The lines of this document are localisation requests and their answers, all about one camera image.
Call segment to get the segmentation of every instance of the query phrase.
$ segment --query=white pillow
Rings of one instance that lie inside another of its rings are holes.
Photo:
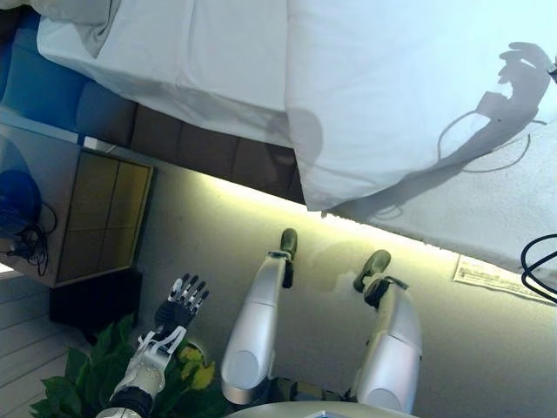
[[[310,210],[472,159],[539,126],[533,119],[557,118],[545,68],[557,51],[554,0],[288,6],[286,110]]]

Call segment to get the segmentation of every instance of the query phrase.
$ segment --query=mattress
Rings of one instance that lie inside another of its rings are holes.
[[[117,94],[213,131],[290,146],[286,2],[122,0],[95,59],[72,24],[43,18],[49,60]]]

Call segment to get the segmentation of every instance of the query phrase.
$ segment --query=cabinet door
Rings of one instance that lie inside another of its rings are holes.
[[[58,281],[98,272],[118,161],[81,152]]]
[[[120,161],[104,235],[100,270],[131,264],[149,175],[147,167]]]
[[[71,198],[68,231],[105,229],[118,161],[82,152]]]

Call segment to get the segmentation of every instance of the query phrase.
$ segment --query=white floor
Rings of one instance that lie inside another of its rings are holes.
[[[84,338],[48,319],[48,287],[31,279],[0,279],[0,416],[27,418],[44,397],[41,379],[64,375],[68,347]]]
[[[553,416],[553,307],[453,282],[459,256],[303,206],[138,156],[157,174],[138,268],[142,327],[171,283],[197,273],[211,296],[189,330],[220,360],[246,289],[281,232],[299,233],[294,286],[281,296],[274,373],[344,392],[365,350],[373,310],[352,280],[385,248],[388,272],[406,281],[419,309],[424,357],[414,413],[426,417]]]

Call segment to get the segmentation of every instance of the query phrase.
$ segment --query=cord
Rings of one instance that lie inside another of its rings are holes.
[[[557,258],[557,251],[550,253],[544,258],[534,262],[531,266],[529,266],[526,262],[526,256],[528,254],[528,251],[530,251],[530,249],[536,244],[548,239],[557,239],[557,233],[552,233],[549,235],[544,235],[543,237],[533,239],[524,247],[522,253],[520,254],[520,263],[522,265],[522,268],[524,268],[524,273],[522,274],[521,279],[522,279],[522,284],[526,286],[528,289],[537,293],[540,296],[543,296],[548,300],[551,300],[553,303],[557,303],[557,289],[553,289],[552,287],[548,286],[540,279],[538,279],[536,276],[534,276],[533,273],[533,271],[539,266],[547,263],[549,260]],[[542,287],[543,289],[547,290],[547,292],[544,292],[543,290],[540,290],[539,288],[532,286],[530,283],[528,283],[527,281],[528,278],[531,279],[534,283],[536,283],[540,287]]]
[[[46,269],[49,265],[49,247],[47,237],[57,228],[58,218],[52,206],[45,202],[41,203],[42,206],[48,208],[50,213],[52,213],[52,227],[50,230],[44,231],[37,222],[26,219],[16,210],[19,215],[18,218],[24,220],[24,225],[26,226],[21,232],[15,233],[15,235],[20,239],[20,241],[16,243],[15,249],[3,253],[9,257],[22,257],[32,266],[36,266],[38,275],[43,277],[46,274]]]

